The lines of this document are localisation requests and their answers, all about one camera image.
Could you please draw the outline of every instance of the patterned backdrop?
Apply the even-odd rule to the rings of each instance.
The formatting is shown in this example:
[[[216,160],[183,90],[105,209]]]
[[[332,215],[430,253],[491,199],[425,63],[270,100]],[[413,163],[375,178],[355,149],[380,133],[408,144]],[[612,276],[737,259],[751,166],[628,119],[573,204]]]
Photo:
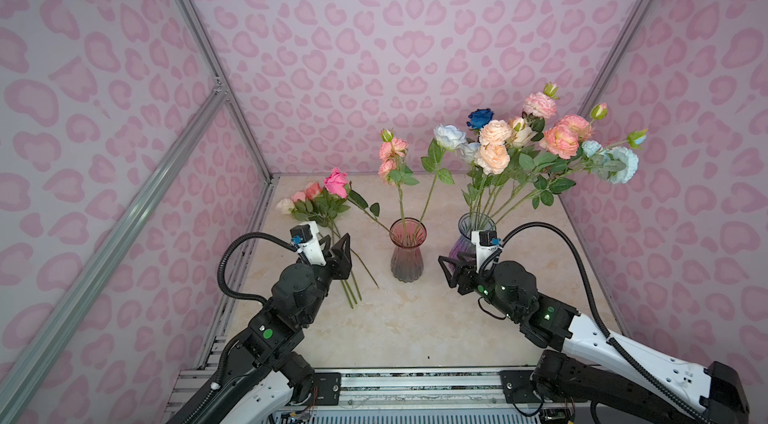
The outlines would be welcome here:
[[[0,0],[0,380],[211,87],[171,0]]]
[[[605,100],[649,127],[627,186],[564,194],[631,335],[733,366],[768,422],[768,0],[661,0]]]
[[[504,114],[546,80],[578,109],[635,0],[195,0],[277,172],[378,169],[376,133]]]

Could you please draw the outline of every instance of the wire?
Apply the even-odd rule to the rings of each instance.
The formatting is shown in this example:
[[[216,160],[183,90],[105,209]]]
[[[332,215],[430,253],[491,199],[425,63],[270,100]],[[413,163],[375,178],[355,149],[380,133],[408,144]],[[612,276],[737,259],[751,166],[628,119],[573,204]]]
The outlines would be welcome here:
[[[532,413],[526,413],[526,412],[523,412],[523,411],[521,411],[521,410],[520,410],[520,408],[518,408],[518,405],[514,403],[514,393],[515,393],[515,392],[517,392],[517,391],[519,391],[519,390],[521,390],[521,389],[523,389],[524,387],[528,387],[528,382],[526,382],[526,383],[525,383],[525,384],[523,384],[522,386],[517,386],[517,387],[515,387],[515,388],[512,390],[512,396],[510,397],[510,399],[509,399],[509,400],[511,400],[511,401],[512,401],[512,405],[513,405],[513,407],[514,407],[514,410],[516,410],[517,412],[520,412],[520,413],[521,413],[521,414],[523,414],[525,417],[533,417],[533,416],[536,416],[537,414],[539,414],[539,413],[542,411],[542,408],[544,407],[544,399],[543,399],[541,396],[539,396],[539,399],[541,399],[542,401],[541,401],[541,402],[538,404],[538,408],[536,408],[536,410],[535,410],[535,411],[533,411]]]
[[[281,246],[285,249],[288,249],[291,252],[296,252],[299,250],[299,246],[296,246],[293,243],[287,243],[286,241],[282,239],[278,239],[277,237],[274,237],[273,235],[263,233],[263,232],[250,232],[247,234],[244,234],[235,241],[230,244],[229,247],[226,248],[224,251],[224,255],[221,256],[221,261],[219,262],[219,269],[218,272],[216,272],[216,280],[219,284],[219,289],[221,289],[221,292],[223,292],[225,295],[228,295],[229,297],[232,297],[233,299],[240,299],[240,300],[255,300],[262,304],[266,304],[266,298],[264,296],[259,294],[244,294],[244,293],[238,293],[232,289],[226,284],[226,263],[230,260],[230,257],[235,252],[235,249],[239,247],[242,243],[244,243],[247,240],[251,239],[264,239],[269,240],[271,243],[275,243],[278,246]],[[299,253],[299,258],[302,260],[304,264],[309,265],[310,261],[306,258],[304,253]]]
[[[504,317],[499,317],[498,315],[493,315],[493,314],[489,313],[487,310],[485,310],[485,308],[483,308],[482,304],[480,304],[480,301],[482,301],[482,297],[478,297],[478,307],[480,308],[480,310],[481,310],[482,312],[484,312],[484,313],[486,313],[486,314],[490,315],[490,316],[491,316],[491,317],[493,317],[494,319],[498,319],[498,320],[506,320],[506,319],[507,319],[507,316],[506,316],[506,315],[505,315]]]
[[[529,222],[525,223],[521,226],[516,227],[512,231],[510,231],[509,234],[504,237],[504,240],[499,245],[498,249],[496,249],[488,258],[483,262],[483,264],[480,266],[480,272],[482,273],[485,270],[485,267],[489,265],[496,257],[500,256],[502,254],[502,250],[504,249],[504,245],[517,233],[520,233],[521,231],[525,229],[530,229],[531,227],[544,227],[545,229],[550,229],[552,232],[556,233],[558,236],[562,238],[563,241],[568,245],[568,248],[571,250],[571,253],[574,256],[574,259],[576,260],[576,265],[578,266],[579,274],[581,274],[581,282],[584,284],[584,292],[587,294],[587,302],[589,304],[589,310],[592,313],[592,318],[594,319],[594,323],[598,326],[600,329],[600,332],[603,333],[605,336],[607,343],[616,349],[616,351],[626,360],[629,362],[629,364],[632,366],[632,368],[638,373],[643,376],[648,382],[650,382],[656,389],[659,390],[664,396],[667,397],[670,401],[672,401],[673,404],[678,406],[680,409],[686,412],[691,418],[693,418],[696,422],[699,422],[700,424],[713,424],[711,420],[704,417],[700,412],[698,412],[694,407],[686,402],[685,400],[682,400],[677,394],[669,390],[667,386],[661,383],[658,379],[656,379],[650,372],[648,372],[637,360],[635,360],[632,355],[627,352],[627,350],[621,346],[621,344],[611,336],[610,331],[608,330],[608,327],[603,322],[602,318],[600,318],[600,313],[598,312],[598,306],[594,302],[594,294],[592,294],[592,286],[589,283],[589,277],[587,276],[587,270],[584,268],[584,262],[581,261],[581,256],[579,256],[578,250],[576,249],[576,246],[571,242],[569,237],[565,235],[565,233],[558,229],[557,227],[553,226],[550,223],[546,222]],[[493,272],[494,267],[496,264],[494,263],[491,266],[491,269],[489,272]]]
[[[600,419],[598,419],[598,401],[590,402],[589,413],[592,415],[592,420],[594,421],[594,424],[600,424]]]

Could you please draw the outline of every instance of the light blue rose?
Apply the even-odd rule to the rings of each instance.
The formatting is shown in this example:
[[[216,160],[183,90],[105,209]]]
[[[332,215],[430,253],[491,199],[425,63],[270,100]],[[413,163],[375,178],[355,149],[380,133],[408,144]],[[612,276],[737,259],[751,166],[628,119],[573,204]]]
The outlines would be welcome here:
[[[584,152],[584,155],[587,157],[592,157],[595,153],[598,152],[598,150],[602,148],[603,146],[600,145],[600,142],[595,142],[595,141],[586,141],[581,144],[581,150]]]
[[[638,170],[640,159],[638,159],[637,154],[627,147],[615,147],[609,150],[608,153],[615,160],[620,160],[626,166],[624,169],[619,170],[614,175],[610,176],[608,181],[610,183],[629,182],[629,179],[631,179],[634,173]]]

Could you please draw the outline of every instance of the pink leopard print wall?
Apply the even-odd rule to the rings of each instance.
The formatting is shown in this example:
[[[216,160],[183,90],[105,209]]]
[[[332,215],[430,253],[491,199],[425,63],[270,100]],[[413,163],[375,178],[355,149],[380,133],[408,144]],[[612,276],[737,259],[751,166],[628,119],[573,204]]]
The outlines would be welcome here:
[[[578,109],[635,0],[195,0],[271,169],[378,169],[556,80]]]
[[[0,0],[0,380],[211,87],[171,0]]]
[[[564,194],[636,340],[733,366],[768,422],[768,0],[661,0],[605,100],[649,127],[627,186]]]
[[[259,191],[223,109],[20,422],[159,422],[214,318],[219,258],[246,232]]]

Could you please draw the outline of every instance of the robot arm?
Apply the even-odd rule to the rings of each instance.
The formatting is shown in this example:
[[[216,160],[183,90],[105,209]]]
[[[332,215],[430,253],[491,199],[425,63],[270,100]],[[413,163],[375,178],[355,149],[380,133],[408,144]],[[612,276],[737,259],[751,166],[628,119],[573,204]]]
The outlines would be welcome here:
[[[551,229],[571,248],[594,320],[566,303],[539,293],[535,275],[521,264],[498,262],[504,244],[528,227]],[[544,351],[532,376],[541,396],[561,399],[578,395],[659,424],[748,422],[749,406],[735,370],[721,362],[705,368],[667,356],[611,333],[602,324],[581,258],[560,229],[546,223],[529,223],[510,232],[503,242],[496,238],[495,231],[475,231],[472,241],[476,245],[475,253],[460,253],[457,259],[443,256],[438,259],[448,285],[462,295],[479,294],[478,304],[485,300],[501,311],[504,318],[519,324],[521,332],[536,346],[558,351]],[[597,363],[611,372],[588,368],[569,356]],[[571,370],[582,366],[580,372],[590,377],[571,379],[562,374],[564,366]]]
[[[248,295],[262,299],[264,306],[226,343],[214,375],[169,424],[257,424],[288,402],[299,405],[312,400],[312,393],[316,397],[314,369],[293,350],[304,339],[303,329],[314,322],[331,282],[350,276],[350,235],[330,247],[330,238],[318,240],[314,222],[293,227],[291,243],[268,234],[246,234],[224,253],[220,273],[246,237],[268,239],[299,259],[283,270],[270,299]],[[233,294],[225,283],[220,286]]]

